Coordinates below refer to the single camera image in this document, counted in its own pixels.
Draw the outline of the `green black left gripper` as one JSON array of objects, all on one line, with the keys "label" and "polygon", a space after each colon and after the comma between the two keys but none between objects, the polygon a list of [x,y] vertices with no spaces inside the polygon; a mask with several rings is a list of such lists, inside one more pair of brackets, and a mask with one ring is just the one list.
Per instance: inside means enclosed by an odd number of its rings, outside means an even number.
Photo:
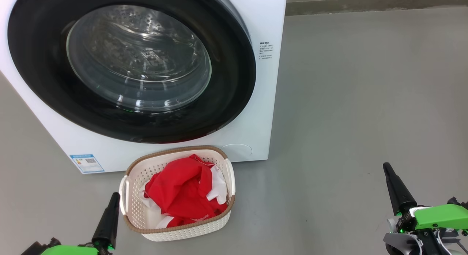
[{"label": "green black left gripper", "polygon": [[109,204],[99,221],[92,242],[79,245],[62,245],[56,238],[49,244],[34,242],[21,255],[113,255],[119,218],[120,194],[112,193]]}]

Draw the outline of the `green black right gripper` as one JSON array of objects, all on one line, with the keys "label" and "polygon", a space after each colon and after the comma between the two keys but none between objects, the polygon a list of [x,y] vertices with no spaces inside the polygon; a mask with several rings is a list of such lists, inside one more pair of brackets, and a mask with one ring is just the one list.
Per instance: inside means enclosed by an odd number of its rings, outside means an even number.
[{"label": "green black right gripper", "polygon": [[440,206],[417,202],[390,163],[383,163],[388,194],[395,216],[395,233],[414,235],[421,255],[468,255],[460,236],[468,238],[468,202],[455,197]]}]

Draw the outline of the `red and white garment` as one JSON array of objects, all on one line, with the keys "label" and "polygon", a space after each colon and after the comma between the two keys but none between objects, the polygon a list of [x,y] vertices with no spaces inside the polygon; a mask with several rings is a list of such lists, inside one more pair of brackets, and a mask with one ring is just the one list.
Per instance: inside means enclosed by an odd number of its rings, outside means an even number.
[{"label": "red and white garment", "polygon": [[159,213],[157,229],[214,218],[228,207],[221,170],[195,154],[168,163],[140,188],[138,196]]}]

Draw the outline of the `black round glass washer door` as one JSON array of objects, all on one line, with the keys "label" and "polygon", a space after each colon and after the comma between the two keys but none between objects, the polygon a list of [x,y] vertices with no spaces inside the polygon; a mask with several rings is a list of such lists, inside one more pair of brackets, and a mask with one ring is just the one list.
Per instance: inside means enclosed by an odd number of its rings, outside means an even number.
[{"label": "black round glass washer door", "polygon": [[248,33],[221,0],[13,0],[7,49],[52,110],[134,143],[207,136],[256,83]]}]

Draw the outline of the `white front-load washing machine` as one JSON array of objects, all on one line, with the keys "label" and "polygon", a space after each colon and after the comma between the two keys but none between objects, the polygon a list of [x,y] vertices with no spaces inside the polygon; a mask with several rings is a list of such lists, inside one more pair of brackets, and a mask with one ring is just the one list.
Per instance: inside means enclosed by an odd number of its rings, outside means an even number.
[{"label": "white front-load washing machine", "polygon": [[268,159],[287,0],[221,0],[248,33],[256,58],[256,83],[242,112],[223,128],[180,143],[134,143],[100,135],[52,110],[20,78],[7,49],[7,14],[13,0],[0,0],[0,73],[14,87],[60,148],[70,155],[92,154],[105,172],[119,172],[137,158],[189,146],[215,146],[232,162]]}]

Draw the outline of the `cream laundry basket brown rim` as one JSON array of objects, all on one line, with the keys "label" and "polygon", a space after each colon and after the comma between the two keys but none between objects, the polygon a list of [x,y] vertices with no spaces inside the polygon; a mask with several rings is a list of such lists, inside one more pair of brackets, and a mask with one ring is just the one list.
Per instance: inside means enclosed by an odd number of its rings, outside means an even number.
[{"label": "cream laundry basket brown rim", "polygon": [[[161,172],[169,162],[192,154],[214,163],[223,174],[227,182],[227,210],[208,220],[158,229],[157,224],[162,220],[162,215],[144,205],[138,197],[139,190],[152,175]],[[220,148],[208,145],[175,148],[144,155],[133,161],[120,182],[119,194],[119,208],[130,230],[156,242],[182,240],[213,233],[226,225],[235,203],[235,175],[232,163]]]}]

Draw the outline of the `blue energy label sticker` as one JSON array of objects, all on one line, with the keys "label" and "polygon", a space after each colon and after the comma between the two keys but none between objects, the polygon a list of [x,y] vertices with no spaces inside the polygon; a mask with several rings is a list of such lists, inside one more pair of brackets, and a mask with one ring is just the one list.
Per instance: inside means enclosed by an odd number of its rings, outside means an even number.
[{"label": "blue energy label sticker", "polygon": [[70,159],[83,173],[104,173],[104,169],[92,154],[70,155]]}]

